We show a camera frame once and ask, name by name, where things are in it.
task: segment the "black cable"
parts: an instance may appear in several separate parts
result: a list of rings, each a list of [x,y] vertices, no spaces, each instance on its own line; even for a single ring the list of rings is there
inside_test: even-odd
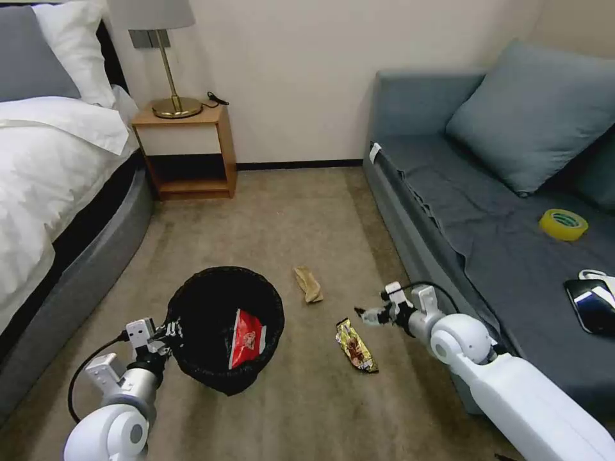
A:
[[[216,96],[214,93],[212,93],[212,92],[207,92],[207,97],[209,98],[209,100],[210,100],[210,101],[213,101],[213,102],[215,102],[215,103],[216,103],[216,105],[215,105],[215,106],[210,106],[209,104],[205,104],[205,103],[203,102],[203,106],[205,106],[205,107],[209,107],[210,109],[215,109],[216,107],[218,107],[218,106],[219,106],[219,105],[221,105],[221,104],[222,104],[223,106],[228,106],[228,105],[229,105],[229,103],[228,103],[228,102],[226,102],[226,101],[225,101],[225,100],[223,100],[223,99],[220,99],[219,97],[217,97],[217,96]]]
[[[402,286],[401,288],[398,288],[398,289],[396,289],[396,290],[394,290],[394,291],[392,291],[392,292],[388,293],[388,295],[390,296],[390,295],[392,295],[393,293],[397,293],[398,291],[404,291],[404,290],[407,290],[407,289],[413,289],[413,288],[416,288],[416,287],[421,286],[421,285],[429,285],[429,286],[432,286],[433,288],[436,288],[436,289],[440,290],[440,291],[441,291],[441,292],[442,292],[442,293],[443,293],[443,294],[444,294],[444,295],[448,298],[448,300],[450,301],[450,303],[451,303],[451,304],[452,304],[452,306],[453,306],[453,309],[455,309],[455,312],[456,312],[456,313],[458,313],[458,314],[460,314],[460,313],[461,313],[461,312],[459,311],[459,308],[457,307],[457,304],[455,303],[455,301],[453,301],[453,297],[452,297],[452,296],[450,296],[450,294],[448,293],[448,291],[446,291],[446,290],[445,290],[444,288],[442,288],[440,285],[435,284],[435,283],[433,283],[433,282],[413,282],[413,283],[410,283],[410,284],[408,284],[408,285]]]
[[[94,352],[92,352],[82,363],[81,365],[79,365],[79,367],[77,368],[77,371],[75,371],[75,374],[72,376],[72,378],[70,379],[70,384],[69,384],[69,395],[68,395],[68,404],[69,404],[69,413],[70,416],[72,417],[73,421],[75,421],[76,424],[79,424],[79,422],[81,421],[81,419],[79,418],[79,416],[77,416],[77,414],[75,413],[75,408],[72,404],[72,393],[75,389],[75,383],[77,382],[77,377],[79,376],[81,370],[83,370],[85,368],[85,366],[90,363],[90,361],[96,357],[98,354],[100,354],[103,350],[107,349],[107,347],[109,346],[113,346],[115,343],[119,343],[120,341],[128,341],[128,333],[126,332],[126,330],[124,330],[123,332],[121,332],[115,339],[112,339],[111,341],[109,341],[108,343],[104,343],[102,346],[100,346],[98,349],[96,349]]]

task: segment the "black trash can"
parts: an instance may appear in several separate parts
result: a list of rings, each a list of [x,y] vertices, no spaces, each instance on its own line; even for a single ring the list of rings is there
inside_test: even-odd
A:
[[[237,309],[266,326],[265,348],[254,360],[229,369],[230,341]],[[241,267],[198,272],[168,303],[165,324],[175,323],[169,345],[181,370],[227,395],[246,390],[274,355],[284,330],[284,311],[277,291],[262,275]]]

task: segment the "baseboard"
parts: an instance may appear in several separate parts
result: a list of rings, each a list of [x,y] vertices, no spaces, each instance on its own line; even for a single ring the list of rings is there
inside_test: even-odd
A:
[[[362,164],[363,159],[238,163],[237,170],[296,170],[298,168],[335,168],[338,166],[361,166]]]

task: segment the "carpet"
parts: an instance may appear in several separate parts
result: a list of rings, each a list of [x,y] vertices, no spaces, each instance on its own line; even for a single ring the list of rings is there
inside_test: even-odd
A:
[[[378,306],[386,283],[406,279],[360,168],[242,172],[232,200],[159,204],[114,288],[0,429],[0,458],[60,459],[74,427],[67,387],[81,360],[130,321],[160,324],[189,276],[220,265],[250,268],[276,287],[284,334],[256,383],[230,398],[171,360],[148,461],[520,459],[486,418],[464,412],[447,370],[422,345],[355,319],[354,306]],[[323,302],[305,304],[292,271],[300,265],[321,283]],[[335,342],[347,316],[380,373],[357,372]],[[126,344],[112,350],[128,362]],[[82,376],[77,413],[100,399]]]

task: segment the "sofa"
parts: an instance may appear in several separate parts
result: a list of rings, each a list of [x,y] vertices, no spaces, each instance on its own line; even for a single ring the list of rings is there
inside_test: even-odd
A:
[[[483,79],[481,70],[379,72],[363,161],[371,191],[411,280],[444,287],[513,355],[592,415],[613,416],[615,338],[580,327],[563,283],[586,268],[615,274],[615,216],[570,187],[575,162],[520,197],[446,134]],[[613,138],[598,143],[615,155]],[[373,143],[382,147],[374,161]],[[551,208],[580,214],[589,230],[576,242],[553,239],[538,225]],[[442,296],[439,304],[453,313]],[[467,411],[479,413],[452,378]]]

